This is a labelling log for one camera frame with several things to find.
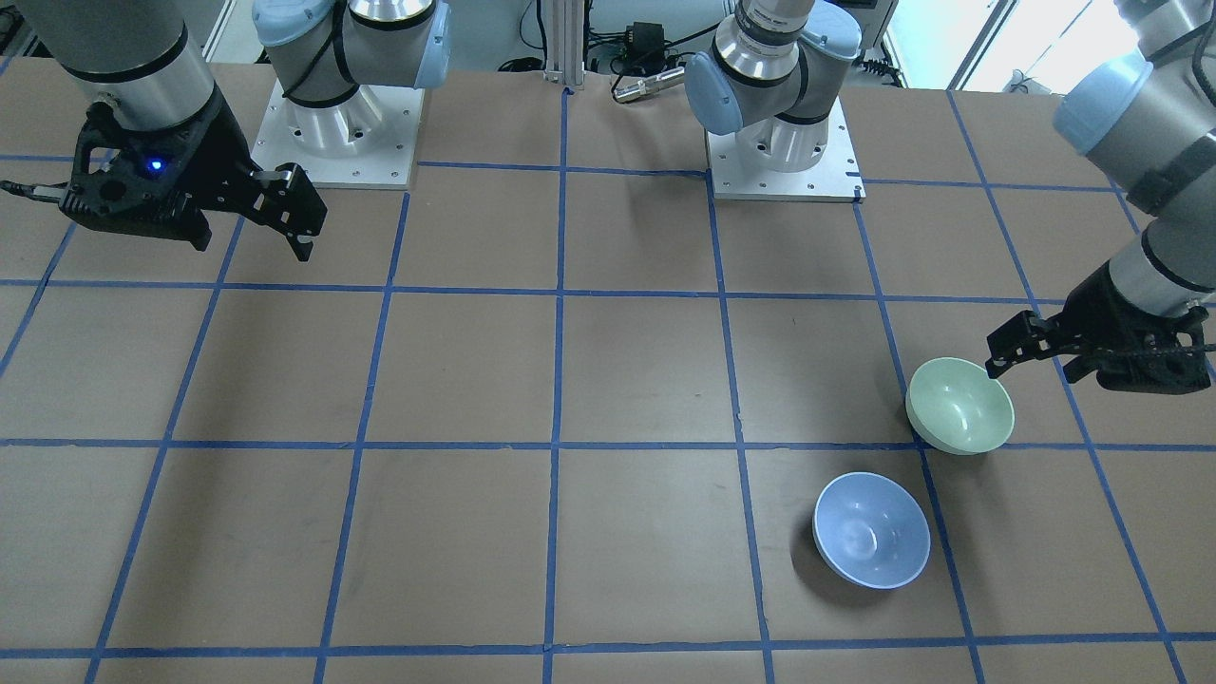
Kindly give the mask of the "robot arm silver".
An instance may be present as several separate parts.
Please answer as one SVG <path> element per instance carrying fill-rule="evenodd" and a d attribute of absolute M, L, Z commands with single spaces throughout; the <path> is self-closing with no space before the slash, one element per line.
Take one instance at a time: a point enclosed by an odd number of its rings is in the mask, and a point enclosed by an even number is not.
<path fill-rule="evenodd" d="M 989 377 L 1065 355 L 1069 382 L 1180 396 L 1211 385 L 1214 4 L 1120 1 L 1138 47 L 1073 86 L 1053 117 L 1077 155 L 1152 223 L 1073 288 L 1060 313 L 1021 312 L 989 333 Z M 764 123 L 820 131 L 860 55 L 861 30 L 826 1 L 739 1 L 686 65 L 696 119 L 725 136 Z"/>
<path fill-rule="evenodd" d="M 207 212 L 244 215 L 308 260 L 330 208 L 295 161 L 253 159 L 185 17 L 171 1 L 19 1 L 49 54 L 88 96 L 72 175 L 16 183 L 88 230 L 210 241 Z M 368 148 L 388 124 L 373 86 L 441 86 L 444 1 L 257 1 L 257 39 L 281 86 L 288 129 L 317 157 Z"/>

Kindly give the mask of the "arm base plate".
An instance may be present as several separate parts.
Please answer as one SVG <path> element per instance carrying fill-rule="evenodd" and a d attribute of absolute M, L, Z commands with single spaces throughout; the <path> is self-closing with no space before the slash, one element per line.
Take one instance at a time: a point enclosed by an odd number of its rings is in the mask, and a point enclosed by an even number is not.
<path fill-rule="evenodd" d="M 824 120 L 769 118 L 730 135 L 705 134 L 717 200 L 861 202 L 867 196 L 840 99 Z"/>
<path fill-rule="evenodd" d="M 250 142 L 257 164 L 270 170 L 294 162 L 317 189 L 409 190 L 428 90 L 362 85 L 330 108 L 308 108 L 281 94 L 275 83 Z"/>

